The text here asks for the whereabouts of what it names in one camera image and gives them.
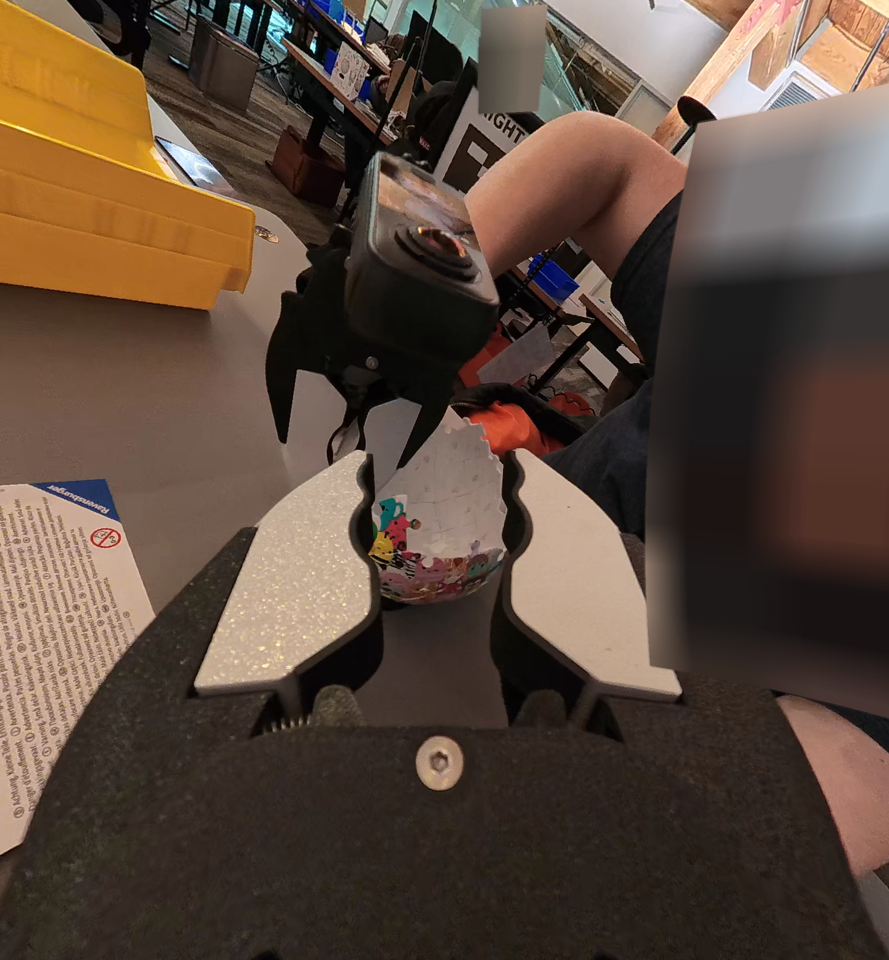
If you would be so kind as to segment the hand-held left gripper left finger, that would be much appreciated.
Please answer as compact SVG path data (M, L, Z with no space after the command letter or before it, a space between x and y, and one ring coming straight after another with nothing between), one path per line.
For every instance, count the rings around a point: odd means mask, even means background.
M260 520L194 681L200 697L270 691L284 716L359 690L383 657L379 571L369 557L372 458L355 451Z

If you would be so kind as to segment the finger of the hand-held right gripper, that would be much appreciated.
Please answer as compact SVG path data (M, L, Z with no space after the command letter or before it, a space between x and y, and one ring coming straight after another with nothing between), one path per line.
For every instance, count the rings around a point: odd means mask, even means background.
M392 480L413 432L420 404L395 398L373 406L366 415L366 453L371 457L376 495Z
M324 375L295 374L287 438L281 445L289 488L301 486L360 445L356 421L344 425L348 403Z

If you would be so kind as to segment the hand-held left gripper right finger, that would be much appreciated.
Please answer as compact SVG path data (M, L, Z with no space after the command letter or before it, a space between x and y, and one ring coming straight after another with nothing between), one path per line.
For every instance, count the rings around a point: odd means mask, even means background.
M677 703L676 673L650 662L645 595L616 524L525 450L506 458L502 497L491 660L508 721L542 691L570 724L588 724L607 697Z

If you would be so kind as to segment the half-built colourful puzzle ball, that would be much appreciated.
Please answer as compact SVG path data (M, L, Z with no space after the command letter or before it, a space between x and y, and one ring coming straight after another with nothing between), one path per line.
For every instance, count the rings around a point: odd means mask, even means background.
M448 409L375 494L369 557L383 599L451 602L499 576L506 555L502 474L483 426Z

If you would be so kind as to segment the red orange item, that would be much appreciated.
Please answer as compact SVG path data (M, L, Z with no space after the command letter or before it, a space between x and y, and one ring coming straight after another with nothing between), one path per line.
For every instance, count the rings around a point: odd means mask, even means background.
M512 450L538 457L563 450L592 428L595 410L580 394L567 390L545 399L519 384L483 382L480 371L511 345L497 325L485 346L461 367L455 382L461 389L450 405L460 417L483 427L491 452L500 458Z

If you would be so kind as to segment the blue storage bins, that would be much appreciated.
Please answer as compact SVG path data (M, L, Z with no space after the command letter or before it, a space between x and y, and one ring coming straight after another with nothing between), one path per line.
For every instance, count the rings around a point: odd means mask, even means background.
M531 258L527 264L527 278L556 304L562 304L575 294L580 284L565 269L544 255Z

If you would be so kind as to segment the brown bag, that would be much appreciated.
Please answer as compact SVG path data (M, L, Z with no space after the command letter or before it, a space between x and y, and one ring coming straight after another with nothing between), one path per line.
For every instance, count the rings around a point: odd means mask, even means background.
M328 209L338 203L345 183L344 162L310 145L294 126L283 129L265 165L295 198Z

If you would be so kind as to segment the black white marker sign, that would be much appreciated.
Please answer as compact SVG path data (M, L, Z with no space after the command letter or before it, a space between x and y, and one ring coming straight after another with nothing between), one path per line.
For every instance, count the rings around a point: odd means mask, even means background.
M480 113L478 91L472 86L443 142L433 175L440 183L466 194L490 168L543 125L533 112Z

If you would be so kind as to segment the folded paper instruction leaflet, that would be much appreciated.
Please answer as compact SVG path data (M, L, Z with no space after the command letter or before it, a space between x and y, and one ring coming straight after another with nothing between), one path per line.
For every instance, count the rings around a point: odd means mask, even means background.
M153 616L106 480L0 486L0 856Z

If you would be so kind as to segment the grey waste bin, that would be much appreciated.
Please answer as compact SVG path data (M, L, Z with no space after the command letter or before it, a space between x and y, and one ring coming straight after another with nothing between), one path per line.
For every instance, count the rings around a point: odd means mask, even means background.
M259 55L207 18L199 17L188 77L209 98L246 114L259 69Z

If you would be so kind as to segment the yellow plastic bin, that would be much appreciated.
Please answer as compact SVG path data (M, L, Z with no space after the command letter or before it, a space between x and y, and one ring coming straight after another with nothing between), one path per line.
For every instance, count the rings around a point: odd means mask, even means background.
M138 69L0 1L0 283L211 309L255 227L166 168Z

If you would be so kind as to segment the person's bare leg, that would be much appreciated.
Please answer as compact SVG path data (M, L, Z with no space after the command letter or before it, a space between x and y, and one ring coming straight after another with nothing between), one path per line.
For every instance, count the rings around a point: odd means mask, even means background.
M821 786L853 876L889 864L889 753L817 702L783 695L776 703Z

